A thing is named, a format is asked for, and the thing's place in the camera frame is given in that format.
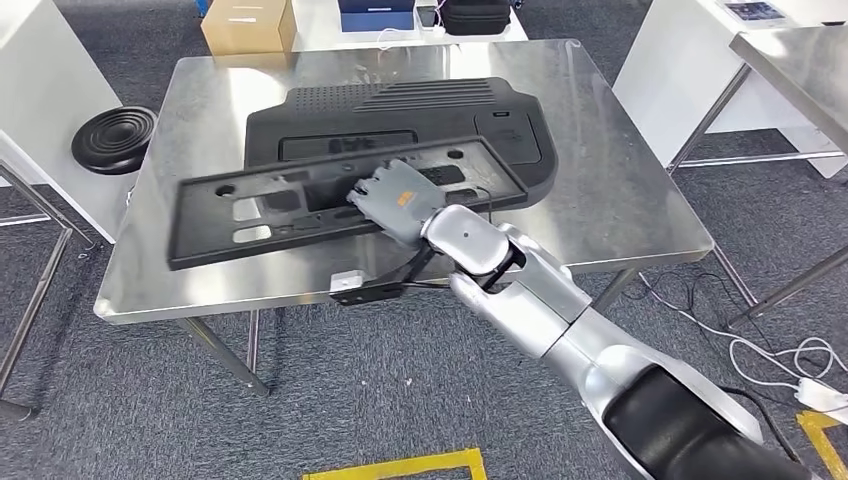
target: metal tabletop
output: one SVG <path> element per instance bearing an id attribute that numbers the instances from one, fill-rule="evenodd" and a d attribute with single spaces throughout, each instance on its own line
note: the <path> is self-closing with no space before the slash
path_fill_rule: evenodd
<path id="1" fill-rule="evenodd" d="M 848 26 L 742 32 L 730 48 L 848 152 Z"/>
<path id="2" fill-rule="evenodd" d="M 245 121 L 294 87 L 502 77 L 542 104 L 559 156 L 551 193 L 495 214 L 576 272 L 700 260 L 709 233 L 575 40 L 180 60 L 95 304 L 110 323 L 327 300 L 330 276 L 381 274 L 412 252 L 381 234 L 171 272 L 177 181 L 243 168 Z M 436 262 L 423 278 L 446 278 Z"/>

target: gray carpet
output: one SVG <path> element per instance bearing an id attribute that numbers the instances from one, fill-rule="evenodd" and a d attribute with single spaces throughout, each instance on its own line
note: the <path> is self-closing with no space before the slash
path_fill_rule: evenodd
<path id="1" fill-rule="evenodd" d="M 177 59 L 205 52 L 191 0 L 57 3 L 127 103 L 158 106 Z M 612 81 L 647 6 L 529 0 L 521 17 L 532 38 L 581 39 Z M 713 138 L 698 155 L 787 148 L 775 132 L 758 132 Z M 846 185 L 821 179 L 804 163 L 687 170 L 677 181 L 758 294 L 848 238 Z M 0 189 L 0 216 L 28 208 Z M 0 353 L 55 234 L 44 225 L 0 231 Z M 5 395 L 43 412 L 25 423 L 0 421 L 0 478 L 294 479 L 467 447 L 482 450 L 493 479 L 624 478 L 574 392 L 449 294 L 419 292 L 379 307 L 263 312 L 260 376 L 273 393 L 256 398 L 174 325 L 112 327 L 95 317 L 109 253 L 103 248 L 80 258 L 86 252 L 74 244 L 61 265 Z M 720 273 L 712 259 L 667 270 L 689 280 Z M 609 278 L 577 281 L 597 294 Z M 846 351 L 846 285 L 848 273 L 839 271 L 794 297 L 761 322 L 764 334 L 775 348 L 818 335 Z M 637 285 L 631 289 L 640 293 Z M 660 289 L 683 302 L 674 282 Z M 696 312 L 711 325 L 734 312 L 717 282 L 703 282 L 697 300 Z M 621 298 L 609 316 L 714 381 L 743 385 L 728 366 L 725 342 L 711 338 L 721 351 L 713 350 L 696 327 L 656 302 Z M 246 318 L 208 319 L 242 356 Z M 759 341 L 752 328 L 743 333 Z M 757 377 L 785 380 L 751 355 L 743 354 L 742 363 Z M 848 389 L 844 374 L 829 378 Z M 791 400 L 787 391 L 759 390 Z M 795 423 L 797 410 L 766 403 L 804 461 L 827 478 Z M 841 452 L 848 452 L 845 434 L 841 427 L 828 431 Z"/>

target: black bag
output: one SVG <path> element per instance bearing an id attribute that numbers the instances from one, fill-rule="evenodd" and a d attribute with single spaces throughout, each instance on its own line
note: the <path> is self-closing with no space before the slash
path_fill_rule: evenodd
<path id="1" fill-rule="evenodd" d="M 450 35 L 497 35 L 511 11 L 509 0 L 447 0 L 439 14 Z"/>

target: black bracket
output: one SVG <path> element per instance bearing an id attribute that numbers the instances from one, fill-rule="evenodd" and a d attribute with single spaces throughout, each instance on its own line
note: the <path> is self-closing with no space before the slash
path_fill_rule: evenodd
<path id="1" fill-rule="evenodd" d="M 399 298 L 435 255 L 436 251 L 425 242 L 410 261 L 395 270 L 364 282 L 361 287 L 330 293 L 330 298 L 345 307 Z"/>

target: screw hole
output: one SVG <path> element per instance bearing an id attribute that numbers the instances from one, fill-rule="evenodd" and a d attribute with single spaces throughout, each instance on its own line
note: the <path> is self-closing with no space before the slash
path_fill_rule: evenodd
<path id="1" fill-rule="evenodd" d="M 229 197 L 234 193 L 236 193 L 236 187 L 233 185 L 221 185 L 215 190 L 215 195 L 219 197 Z"/>

